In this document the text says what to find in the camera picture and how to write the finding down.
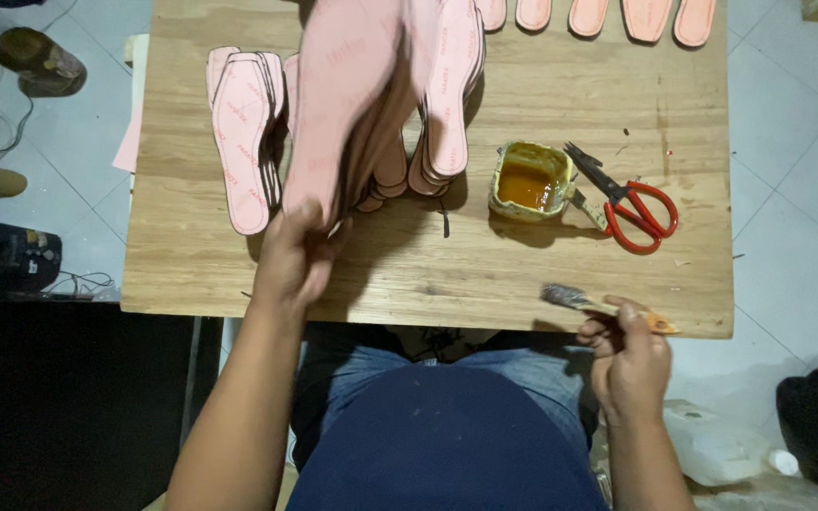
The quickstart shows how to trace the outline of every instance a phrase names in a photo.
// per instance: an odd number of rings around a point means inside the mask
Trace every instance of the paint brush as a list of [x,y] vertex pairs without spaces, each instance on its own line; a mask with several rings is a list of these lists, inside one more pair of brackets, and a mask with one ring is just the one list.
[[[597,312],[607,316],[617,316],[618,306],[601,304],[585,296],[585,291],[578,287],[563,284],[545,284],[542,290],[542,300],[555,306],[572,308],[584,312]],[[666,318],[650,311],[637,311],[645,318],[649,330],[653,334],[678,334],[681,330]]]

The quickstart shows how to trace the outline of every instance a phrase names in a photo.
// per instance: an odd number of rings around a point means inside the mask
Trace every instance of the wooden tabletop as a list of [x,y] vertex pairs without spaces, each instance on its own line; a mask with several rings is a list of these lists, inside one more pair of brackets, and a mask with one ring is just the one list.
[[[560,282],[599,298],[630,296],[685,336],[731,336],[725,2],[698,51],[678,47],[670,25],[656,46],[631,43],[618,2],[609,3],[596,40],[576,39],[567,32],[570,4],[554,0],[551,24],[538,35],[508,18],[486,37],[484,77],[467,112],[469,166],[443,197],[450,237],[438,201],[412,192],[356,213],[353,239],[312,319],[574,328],[580,313],[538,299],[543,283]],[[123,310],[244,314],[261,236],[242,237],[229,223],[204,65],[222,45],[286,58],[298,48],[306,10],[282,0],[153,1]],[[512,0],[507,11],[512,17]],[[669,24],[675,13],[673,6]],[[405,133],[415,148],[417,125]],[[641,176],[672,197],[680,226],[654,254],[633,255],[574,208],[537,225],[494,215],[487,193],[496,149],[516,139],[555,147],[572,140],[612,178]],[[584,176],[577,183],[603,202]]]

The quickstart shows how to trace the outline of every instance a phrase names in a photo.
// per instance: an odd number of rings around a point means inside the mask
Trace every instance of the scissors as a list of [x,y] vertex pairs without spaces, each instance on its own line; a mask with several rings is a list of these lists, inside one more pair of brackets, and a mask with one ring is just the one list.
[[[654,186],[649,186],[637,181],[627,181],[626,186],[620,186],[613,179],[609,178],[605,172],[602,171],[602,162],[594,157],[586,155],[579,147],[567,142],[564,147],[567,154],[574,159],[578,167],[583,170],[583,173],[594,185],[598,187],[605,195],[608,196],[608,202],[605,203],[605,217],[607,218],[607,227],[605,227],[605,234],[614,236],[617,243],[621,244],[623,248],[635,254],[652,254],[662,244],[662,238],[667,238],[675,233],[677,228],[677,207],[671,197],[665,192],[659,190]],[[668,210],[668,215],[671,217],[671,222],[668,227],[662,227],[661,224],[655,220],[649,208],[642,203],[639,194],[646,194],[653,196],[661,201]],[[633,213],[626,207],[623,207],[621,201],[624,198],[630,199],[636,212]],[[617,223],[617,215],[626,218],[630,223],[639,227],[639,229],[652,238],[651,245],[637,245],[630,241],[621,232],[621,227]]]

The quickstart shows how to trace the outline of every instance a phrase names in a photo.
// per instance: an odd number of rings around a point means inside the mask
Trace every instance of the navy blue shirt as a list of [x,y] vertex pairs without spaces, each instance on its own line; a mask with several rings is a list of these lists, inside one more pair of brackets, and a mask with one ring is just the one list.
[[607,509],[578,449],[507,378],[406,366],[321,437],[287,509]]

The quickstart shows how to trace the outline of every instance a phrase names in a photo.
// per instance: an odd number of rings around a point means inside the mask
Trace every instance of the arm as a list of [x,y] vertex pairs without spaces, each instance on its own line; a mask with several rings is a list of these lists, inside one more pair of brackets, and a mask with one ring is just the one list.
[[614,507],[623,511],[696,509],[662,410],[671,377],[671,346],[637,313],[645,309],[608,296],[617,317],[580,327],[577,339],[596,352],[592,385],[608,422]]
[[166,509],[276,506],[305,309],[324,292],[349,230],[327,239],[322,227],[317,203],[268,227],[254,298],[176,462]]

